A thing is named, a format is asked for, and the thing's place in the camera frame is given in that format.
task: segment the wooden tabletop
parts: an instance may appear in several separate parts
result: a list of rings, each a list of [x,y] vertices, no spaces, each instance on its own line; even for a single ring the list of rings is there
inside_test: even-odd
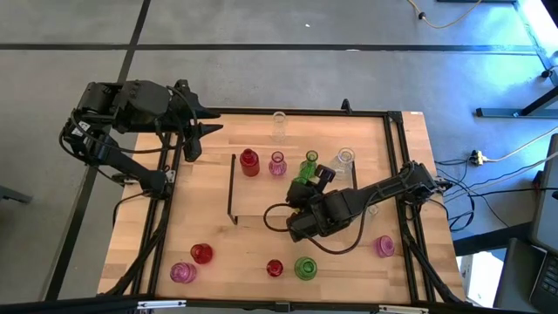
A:
[[[403,113],[405,134],[412,160],[424,163],[435,174],[432,150],[422,113]],[[380,118],[289,116],[286,138],[271,138],[272,118],[266,115],[223,114],[211,123],[223,124],[216,133],[202,139],[203,155],[193,164],[182,161],[177,175],[167,239],[161,260],[156,294],[160,297],[288,300],[342,303],[410,303],[398,218],[393,199],[380,202],[378,213],[366,216],[364,235],[350,253],[333,256],[309,241],[293,243],[285,233],[272,232],[262,222],[263,211],[284,201],[290,180],[310,149],[319,153],[318,163],[328,165],[342,147],[356,154],[357,184],[360,188],[391,176],[383,121]],[[397,131],[393,126],[395,144]],[[157,147],[159,139],[141,134],[136,149]],[[243,176],[236,164],[232,210],[238,215],[234,225],[227,215],[231,155],[251,147],[260,156],[261,172],[254,178]],[[288,172],[282,178],[269,174],[270,155],[282,151]],[[398,164],[400,152],[396,149]],[[159,155],[136,154],[135,160],[155,169]],[[351,180],[331,183],[329,188],[346,188]],[[140,192],[138,185],[126,187],[123,197]],[[120,206],[108,248],[99,292],[110,289],[137,256],[149,200],[137,198]],[[269,223],[282,228],[288,209],[273,212]],[[428,256],[433,267],[453,293],[464,298],[446,213],[439,205],[423,206],[422,223]],[[350,246],[358,223],[335,235],[316,239],[330,249]],[[371,247],[379,236],[388,235],[396,245],[395,256],[380,258]],[[214,249],[214,259],[197,265],[198,276],[189,284],[174,283],[169,270],[177,262],[193,263],[190,248],[200,242]],[[301,256],[312,257],[318,267],[316,278],[298,279],[294,264]],[[265,268],[271,259],[283,263],[284,272],[270,277]],[[425,299],[420,266],[414,261],[418,293]],[[146,263],[141,290],[145,291],[151,260]]]

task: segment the gray floor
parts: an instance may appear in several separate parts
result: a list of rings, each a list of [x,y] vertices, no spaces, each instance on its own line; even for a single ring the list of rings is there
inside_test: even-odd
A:
[[[436,23],[470,4],[418,4]],[[0,43],[127,43],[140,0],[0,0]],[[141,43],[530,44],[510,4],[481,4],[463,23],[436,31],[397,1],[153,1]],[[0,184],[34,196],[29,205],[0,202],[0,303],[38,300],[48,276],[83,165],[64,155],[60,128],[87,82],[116,81],[123,51],[0,51]],[[188,79],[204,106],[355,109],[425,113],[437,160],[480,149],[497,158],[556,126],[556,120],[477,119],[479,106],[522,107],[552,88],[538,78],[535,55],[464,52],[138,51],[129,79],[172,84]],[[119,137],[131,147],[132,135]],[[548,138],[497,164],[469,168],[483,181],[543,158]],[[462,167],[445,167],[461,174]],[[493,189],[528,186],[534,171]],[[97,289],[121,189],[99,177],[61,297]],[[508,224],[528,221],[532,195],[488,199]],[[468,200],[448,204],[453,215]],[[477,201],[461,238],[503,225]]]

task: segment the clear glass bottle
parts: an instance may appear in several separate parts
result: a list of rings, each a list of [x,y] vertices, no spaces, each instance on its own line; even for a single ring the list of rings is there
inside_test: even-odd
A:
[[[330,163],[330,168],[335,170],[335,179],[346,180],[352,176],[352,163],[355,161],[355,152],[344,147]]]
[[[276,142],[282,142],[286,137],[287,115],[283,112],[273,113],[273,131],[271,131],[271,139]]]

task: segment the white cable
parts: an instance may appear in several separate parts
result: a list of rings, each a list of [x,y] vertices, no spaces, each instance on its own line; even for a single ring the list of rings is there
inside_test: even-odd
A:
[[[549,161],[549,160],[553,159],[553,158],[556,157],[556,156],[558,156],[558,152],[556,152],[556,153],[554,153],[554,154],[551,154],[551,155],[548,156],[546,159],[539,160],[539,161],[535,162],[533,165],[529,166],[528,168],[526,168],[526,169],[524,169],[524,170],[522,170],[522,171],[520,171],[520,172],[518,172],[518,173],[511,174],[510,176],[508,176],[508,177],[506,177],[506,178],[502,178],[502,179],[500,179],[500,180],[497,180],[497,181],[494,181],[494,182],[491,182],[491,183],[482,185],[482,186],[480,186],[480,187],[470,189],[468,192],[461,193],[460,195],[454,196],[454,197],[452,197],[451,199],[449,199],[449,200],[447,200],[447,201],[444,201],[444,203],[448,203],[448,202],[450,202],[450,201],[455,200],[455,199],[458,198],[458,197],[461,197],[461,196],[463,196],[463,195],[467,195],[467,194],[469,194],[469,193],[471,193],[471,192],[480,190],[480,189],[482,189],[482,188],[488,188],[488,187],[490,187],[490,186],[492,186],[492,185],[494,185],[494,184],[498,184],[498,183],[501,183],[501,182],[503,182],[503,181],[512,179],[513,177],[518,176],[518,175],[523,174],[523,173],[526,173],[527,171],[533,169],[534,167],[539,166],[541,163],[546,162],[546,161]]]
[[[483,160],[483,161],[487,161],[487,162],[498,162],[498,161],[505,160],[507,157],[509,157],[509,156],[511,156],[511,155],[513,155],[513,154],[515,154],[515,153],[518,153],[521,149],[523,149],[523,148],[525,148],[525,147],[528,147],[529,145],[535,143],[537,140],[540,140],[540,139],[542,139],[543,137],[549,135],[550,133],[552,133],[552,132],[553,132],[554,130],[556,130],[556,129],[558,129],[558,126],[555,126],[555,127],[553,127],[552,129],[550,129],[549,131],[547,131],[546,133],[541,134],[541,135],[535,137],[534,139],[532,139],[532,140],[530,140],[529,142],[523,144],[522,146],[520,146],[519,148],[517,148],[516,150],[514,150],[512,153],[507,154],[507,155],[504,156],[504,157],[501,157],[501,158],[499,158],[499,159],[490,159],[490,158],[488,158],[488,157],[486,157],[486,156],[483,156],[483,157],[482,157],[482,160]]]

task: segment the red glass cup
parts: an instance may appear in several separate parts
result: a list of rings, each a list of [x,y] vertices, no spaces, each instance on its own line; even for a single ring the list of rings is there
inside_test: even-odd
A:
[[[255,176],[260,172],[260,158],[255,151],[246,148],[241,154],[242,172],[247,176]]]
[[[213,249],[206,243],[195,244],[190,249],[190,255],[198,264],[209,263],[213,258]]]
[[[280,276],[282,274],[282,263],[279,260],[271,260],[266,268],[270,276]]]

